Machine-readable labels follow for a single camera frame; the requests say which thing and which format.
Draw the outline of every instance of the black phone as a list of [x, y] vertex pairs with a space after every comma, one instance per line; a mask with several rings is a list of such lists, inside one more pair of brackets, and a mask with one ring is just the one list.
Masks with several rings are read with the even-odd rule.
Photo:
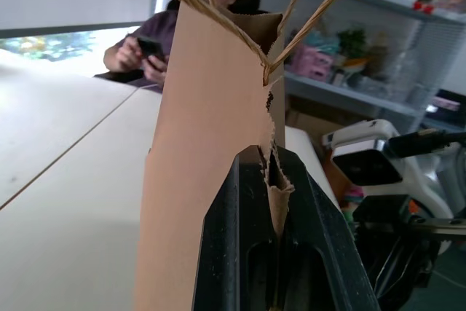
[[136, 39], [145, 58], [153, 55], [159, 60], [165, 61], [162, 45], [157, 40], [153, 40], [147, 36], [137, 36]]

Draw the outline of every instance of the white table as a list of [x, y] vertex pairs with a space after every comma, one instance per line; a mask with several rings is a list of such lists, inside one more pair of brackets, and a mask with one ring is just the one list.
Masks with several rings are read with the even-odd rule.
[[[0, 212], [1, 311], [132, 309], [144, 159], [160, 101], [138, 90]], [[286, 134], [331, 193], [307, 135]]]
[[0, 50], [0, 207], [134, 91]]

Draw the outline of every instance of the shirt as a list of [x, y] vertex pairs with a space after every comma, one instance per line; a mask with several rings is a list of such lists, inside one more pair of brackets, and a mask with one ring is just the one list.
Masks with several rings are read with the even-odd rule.
[[[159, 12], [149, 18], [129, 36], [147, 36], [153, 40], [157, 40], [163, 49], [164, 55], [169, 55], [172, 49], [173, 36], [175, 35], [176, 20], [178, 19], [178, 11], [167, 10]], [[116, 45], [121, 47], [125, 39], [122, 39]], [[136, 87], [145, 87], [154, 83], [146, 78], [136, 79], [129, 84]]]

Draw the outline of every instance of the black cable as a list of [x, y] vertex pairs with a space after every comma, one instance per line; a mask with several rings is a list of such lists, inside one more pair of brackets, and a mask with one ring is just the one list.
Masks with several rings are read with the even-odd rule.
[[396, 157], [406, 158], [432, 153], [452, 142], [465, 143], [466, 133], [447, 134], [444, 130], [427, 129], [391, 138], [388, 146]]

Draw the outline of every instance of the floor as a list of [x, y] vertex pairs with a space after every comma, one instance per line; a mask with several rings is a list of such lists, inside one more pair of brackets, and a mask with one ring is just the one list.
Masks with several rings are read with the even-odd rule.
[[428, 288], [417, 289], [402, 311], [466, 310], [466, 249], [438, 257]]

